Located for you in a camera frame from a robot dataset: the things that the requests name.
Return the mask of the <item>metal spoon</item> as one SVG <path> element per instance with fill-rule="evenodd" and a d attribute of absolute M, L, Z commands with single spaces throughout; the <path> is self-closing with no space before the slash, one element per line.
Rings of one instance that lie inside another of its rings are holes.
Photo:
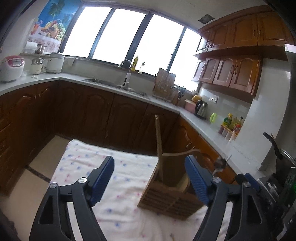
<path fill-rule="evenodd" d="M 230 160 L 230 158 L 232 157 L 232 155 L 230 155 L 229 157 L 222 158 L 222 157 L 218 157 L 214 163 L 214 172 L 212 174 L 212 176 L 214 177 L 218 172 L 222 172 L 226 166 L 227 166 L 227 162 Z"/>

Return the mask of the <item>wooden chopstick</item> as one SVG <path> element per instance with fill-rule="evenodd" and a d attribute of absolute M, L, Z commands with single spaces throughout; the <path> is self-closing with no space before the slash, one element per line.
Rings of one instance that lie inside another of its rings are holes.
<path fill-rule="evenodd" d="M 157 179 L 160 182 L 163 182 L 163 150 L 162 150 L 162 139 L 161 139 L 161 126 L 160 126 L 160 117 L 159 115 L 155 115 L 155 126 L 156 126 L 156 141 L 157 141 L 157 155 L 158 155 L 158 163 L 157 163 Z"/>

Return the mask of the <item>black pan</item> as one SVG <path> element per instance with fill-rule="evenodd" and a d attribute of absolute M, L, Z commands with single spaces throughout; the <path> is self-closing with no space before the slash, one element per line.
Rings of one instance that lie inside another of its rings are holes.
<path fill-rule="evenodd" d="M 266 132 L 263 133 L 272 144 L 276 156 L 275 168 L 276 172 L 289 172 L 291 168 L 295 167 L 295 158 L 293 158 L 287 151 L 278 147 L 273 135 Z"/>

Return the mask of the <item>white floral tablecloth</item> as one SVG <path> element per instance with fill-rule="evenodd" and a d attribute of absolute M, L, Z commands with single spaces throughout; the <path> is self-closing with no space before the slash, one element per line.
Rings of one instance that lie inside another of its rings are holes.
<path fill-rule="evenodd" d="M 114 158 L 114 172 L 102 200 L 93 207 L 107 240 L 192 240 L 208 209 L 203 206 L 181 221 L 139 208 L 140 197 L 156 167 L 156 157 L 114 151 L 79 140 L 58 142 L 52 154 L 60 158 L 51 179 L 59 186 L 88 177 L 106 156 Z"/>

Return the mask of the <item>wooden utensil holder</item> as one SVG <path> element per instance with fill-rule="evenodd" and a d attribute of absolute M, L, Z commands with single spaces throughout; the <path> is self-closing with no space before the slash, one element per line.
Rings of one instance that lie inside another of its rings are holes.
<path fill-rule="evenodd" d="M 172 154 L 158 150 L 158 163 L 138 207 L 180 220 L 203 207 L 185 170 L 185 157 L 190 155 L 203 158 L 198 149 Z"/>

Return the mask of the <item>yellow oil bottle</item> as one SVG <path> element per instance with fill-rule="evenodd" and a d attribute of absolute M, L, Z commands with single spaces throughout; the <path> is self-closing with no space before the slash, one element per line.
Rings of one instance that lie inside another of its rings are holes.
<path fill-rule="evenodd" d="M 233 114 L 229 113 L 226 118 L 224 118 L 222 125 L 230 129 L 232 123 Z"/>

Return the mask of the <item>green cup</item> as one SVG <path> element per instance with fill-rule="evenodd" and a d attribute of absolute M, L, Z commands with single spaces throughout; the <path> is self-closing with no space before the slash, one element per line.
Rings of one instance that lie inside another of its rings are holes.
<path fill-rule="evenodd" d="M 216 122 L 216 119 L 217 119 L 217 113 L 212 113 L 211 116 L 210 116 L 210 122 L 211 123 L 215 123 Z"/>

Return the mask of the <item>electric kettle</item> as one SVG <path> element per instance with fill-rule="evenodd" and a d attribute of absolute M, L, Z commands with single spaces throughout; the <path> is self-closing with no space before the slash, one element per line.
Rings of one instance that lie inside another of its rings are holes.
<path fill-rule="evenodd" d="M 206 120 L 206 114 L 207 114 L 207 109 L 208 109 L 208 103 L 203 101 L 203 100 L 199 100 L 196 103 L 195 106 L 195 116 L 197 116 L 198 118 L 202 119 L 202 120 Z"/>

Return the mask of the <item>pink container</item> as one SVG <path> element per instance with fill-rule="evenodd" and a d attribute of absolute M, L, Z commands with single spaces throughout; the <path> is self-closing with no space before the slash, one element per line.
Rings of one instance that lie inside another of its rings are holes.
<path fill-rule="evenodd" d="M 193 102 L 191 100 L 186 99 L 185 100 L 185 110 L 191 112 L 191 113 L 195 113 L 195 108 L 196 108 L 196 102 Z"/>

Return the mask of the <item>wooden dish rack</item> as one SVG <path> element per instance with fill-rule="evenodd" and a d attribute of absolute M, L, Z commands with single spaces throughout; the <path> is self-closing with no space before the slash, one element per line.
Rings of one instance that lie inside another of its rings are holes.
<path fill-rule="evenodd" d="M 160 68 L 155 78 L 153 96 L 177 105 L 178 87 L 175 85 L 175 78 L 174 73 L 168 73 Z"/>

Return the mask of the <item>white red rice cooker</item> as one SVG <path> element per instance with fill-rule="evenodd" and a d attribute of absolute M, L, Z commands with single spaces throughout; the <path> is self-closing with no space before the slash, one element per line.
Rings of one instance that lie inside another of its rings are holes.
<path fill-rule="evenodd" d="M 7 56 L 1 61 L 1 82 L 15 81 L 22 75 L 25 61 L 17 55 Z"/>

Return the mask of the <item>yellow dish soap bottle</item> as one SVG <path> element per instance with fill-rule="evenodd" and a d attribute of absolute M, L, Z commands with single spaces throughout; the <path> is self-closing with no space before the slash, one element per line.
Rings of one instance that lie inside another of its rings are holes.
<path fill-rule="evenodd" d="M 133 60 L 132 67 L 131 67 L 132 72 L 135 72 L 135 68 L 137 66 L 137 63 L 138 63 L 138 55 Z"/>

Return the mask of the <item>fruit poster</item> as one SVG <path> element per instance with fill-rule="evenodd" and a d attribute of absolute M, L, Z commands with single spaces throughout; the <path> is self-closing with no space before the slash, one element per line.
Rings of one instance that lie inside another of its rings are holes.
<path fill-rule="evenodd" d="M 48 1 L 38 16 L 28 41 L 44 47 L 45 53 L 58 52 L 64 35 L 82 6 L 79 0 L 52 0 Z"/>

